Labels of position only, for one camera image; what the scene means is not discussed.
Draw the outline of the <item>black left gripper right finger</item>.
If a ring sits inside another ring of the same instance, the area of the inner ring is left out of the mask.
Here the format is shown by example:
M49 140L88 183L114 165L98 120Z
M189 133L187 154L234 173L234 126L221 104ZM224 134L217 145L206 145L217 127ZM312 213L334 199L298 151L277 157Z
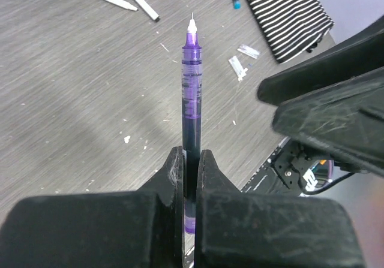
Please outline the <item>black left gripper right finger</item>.
M327 198L243 194L200 156L195 267L365 267L352 221Z

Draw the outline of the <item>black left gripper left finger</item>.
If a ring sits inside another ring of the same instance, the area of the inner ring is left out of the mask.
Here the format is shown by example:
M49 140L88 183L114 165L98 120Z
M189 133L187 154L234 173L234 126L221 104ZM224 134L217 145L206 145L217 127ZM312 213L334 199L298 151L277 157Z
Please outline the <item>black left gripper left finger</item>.
M2 267L182 267L183 153L136 191L20 200L1 227Z

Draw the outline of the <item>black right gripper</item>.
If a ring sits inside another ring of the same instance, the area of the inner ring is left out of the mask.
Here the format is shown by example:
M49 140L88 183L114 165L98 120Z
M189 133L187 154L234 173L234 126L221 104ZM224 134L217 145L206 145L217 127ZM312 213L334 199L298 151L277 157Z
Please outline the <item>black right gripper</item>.
M264 79L272 127L336 159L383 175L383 20Z

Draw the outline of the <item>purple pen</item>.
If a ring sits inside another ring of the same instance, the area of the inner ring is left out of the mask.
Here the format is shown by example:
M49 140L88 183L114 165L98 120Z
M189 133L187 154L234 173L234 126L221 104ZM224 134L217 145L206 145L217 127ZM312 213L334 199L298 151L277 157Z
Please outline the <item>purple pen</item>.
M196 230L196 186L200 161L202 116L202 48L197 25L190 19L182 47L182 149L184 154L184 228Z

